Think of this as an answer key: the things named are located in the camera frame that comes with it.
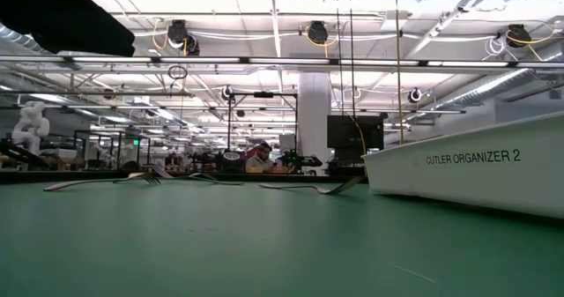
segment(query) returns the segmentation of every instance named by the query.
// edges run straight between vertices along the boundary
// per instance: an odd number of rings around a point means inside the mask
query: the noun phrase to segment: man
[[[247,160],[245,171],[252,174],[270,173],[274,162],[270,160],[272,148],[267,143],[260,144],[255,155]]]

